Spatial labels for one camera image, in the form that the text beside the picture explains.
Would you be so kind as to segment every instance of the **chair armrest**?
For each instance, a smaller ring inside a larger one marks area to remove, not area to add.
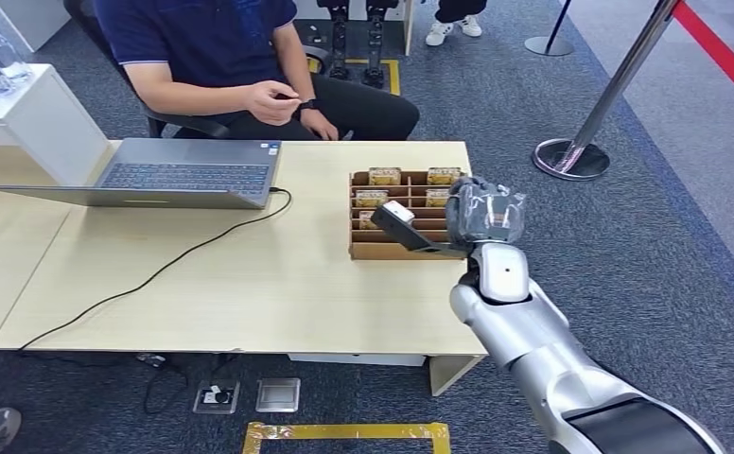
[[[328,66],[331,64],[331,53],[325,49],[321,49],[320,47],[305,44],[303,46],[303,50],[306,52],[307,58],[316,60],[320,65],[320,71],[318,74],[324,75],[328,70]]]
[[[159,121],[163,121],[170,125],[175,125],[181,128],[189,128],[190,130],[202,132],[203,134],[209,135],[215,139],[227,139],[228,137],[230,137],[231,130],[214,120],[201,118],[199,116],[157,113],[151,108],[147,107],[145,104],[142,104],[142,108],[144,109],[144,113],[146,116]]]

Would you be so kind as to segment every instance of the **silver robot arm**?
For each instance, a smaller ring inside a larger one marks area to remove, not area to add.
[[[450,292],[456,316],[526,396],[550,454],[725,454],[687,414],[616,376],[585,353],[568,319],[529,276],[509,243],[523,230],[525,196],[462,177],[446,205],[449,243],[411,226],[414,213],[390,201],[372,221],[410,251],[466,257]]]
[[[477,243],[450,304],[508,371],[545,431],[551,454],[724,454],[687,414],[590,358],[568,319],[529,277],[526,255]]]

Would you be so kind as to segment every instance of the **stanchion base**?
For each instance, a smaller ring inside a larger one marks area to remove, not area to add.
[[[556,170],[556,165],[565,156],[572,142],[569,139],[552,139],[538,145],[532,154],[534,165],[549,175],[572,182],[594,180],[602,176],[609,168],[609,156],[592,144],[585,148],[582,157],[573,167],[564,172]]]
[[[549,37],[547,36],[536,36],[534,38],[529,38],[528,40],[526,40],[526,43],[524,43],[523,45],[525,45],[527,49],[531,50],[535,54],[545,55],[548,57],[560,57],[573,53],[573,44],[568,43],[558,36],[554,38],[553,43],[550,45],[550,49],[546,51],[548,38]]]

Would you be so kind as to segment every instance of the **desk leg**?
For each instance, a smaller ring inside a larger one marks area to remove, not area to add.
[[[406,12],[403,17],[404,31],[406,31],[406,56],[411,53],[411,25],[414,22],[414,2],[417,0],[406,0]]]
[[[485,355],[477,357],[431,357],[428,359],[428,374],[431,379],[431,394],[437,397],[444,393],[450,385],[456,381],[467,371],[484,359]]]

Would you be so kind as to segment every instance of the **cardboard divider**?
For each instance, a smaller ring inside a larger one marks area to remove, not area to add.
[[[356,206],[356,191],[386,190],[390,201],[397,201],[414,213],[412,227],[431,241],[447,243],[444,207],[426,207],[427,190],[448,189],[449,186],[428,185],[427,171],[402,171],[401,184],[370,186],[369,172],[351,175],[350,184],[350,254],[358,260],[451,260],[431,253],[412,253],[380,230],[361,230],[359,213],[375,211],[374,207]]]

